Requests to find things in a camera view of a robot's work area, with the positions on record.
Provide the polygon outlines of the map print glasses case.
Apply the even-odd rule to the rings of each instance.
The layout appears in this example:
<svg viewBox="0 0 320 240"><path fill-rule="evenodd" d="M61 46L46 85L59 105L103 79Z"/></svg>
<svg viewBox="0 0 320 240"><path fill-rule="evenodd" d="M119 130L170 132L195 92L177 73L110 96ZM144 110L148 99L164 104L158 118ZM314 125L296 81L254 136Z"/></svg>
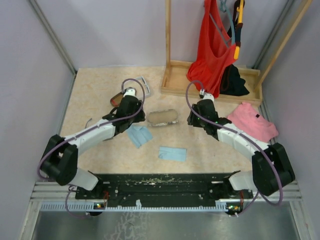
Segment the map print glasses case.
<svg viewBox="0 0 320 240"><path fill-rule="evenodd" d="M146 120L152 127L163 127L178 123L178 112L175 109L159 110L150 112Z"/></svg>

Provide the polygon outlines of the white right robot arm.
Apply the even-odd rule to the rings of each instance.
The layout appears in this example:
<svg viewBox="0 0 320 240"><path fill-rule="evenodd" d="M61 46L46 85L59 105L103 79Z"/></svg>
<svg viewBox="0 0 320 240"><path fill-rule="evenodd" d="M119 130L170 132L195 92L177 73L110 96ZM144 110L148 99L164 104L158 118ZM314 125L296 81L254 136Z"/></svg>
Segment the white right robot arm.
<svg viewBox="0 0 320 240"><path fill-rule="evenodd" d="M283 145L269 144L253 133L256 124L263 121L257 112L247 113L249 119L241 119L238 107L228 117L219 117L212 99L202 99L189 104L187 123L202 128L217 141L231 146L251 162L250 171L238 171L228 177L223 192L235 198L241 190L256 190L270 196L296 179L295 172Z"/></svg>

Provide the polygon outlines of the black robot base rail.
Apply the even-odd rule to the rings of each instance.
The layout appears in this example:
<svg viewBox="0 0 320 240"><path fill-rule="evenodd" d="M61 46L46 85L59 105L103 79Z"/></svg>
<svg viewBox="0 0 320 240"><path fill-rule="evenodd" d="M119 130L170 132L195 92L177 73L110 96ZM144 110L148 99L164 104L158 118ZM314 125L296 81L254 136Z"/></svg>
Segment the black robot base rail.
<svg viewBox="0 0 320 240"><path fill-rule="evenodd" d="M236 190L232 173L97 174L93 190L75 188L77 200L102 200L99 207L214 207L220 199L252 197L249 188Z"/></svg>

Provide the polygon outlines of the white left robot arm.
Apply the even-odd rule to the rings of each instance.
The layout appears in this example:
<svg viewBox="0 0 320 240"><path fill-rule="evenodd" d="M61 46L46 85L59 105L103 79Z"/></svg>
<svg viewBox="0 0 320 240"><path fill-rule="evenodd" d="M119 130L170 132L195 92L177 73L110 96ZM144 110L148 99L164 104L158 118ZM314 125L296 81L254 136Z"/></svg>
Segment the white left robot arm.
<svg viewBox="0 0 320 240"><path fill-rule="evenodd" d="M43 172L61 186L80 187L95 199L101 197L104 186L95 174L78 167L78 158L97 144L123 133L133 123L145 121L144 102L145 98L126 95L118 107L92 126L65 137L53 135L37 166L38 176L44 179Z"/></svg>

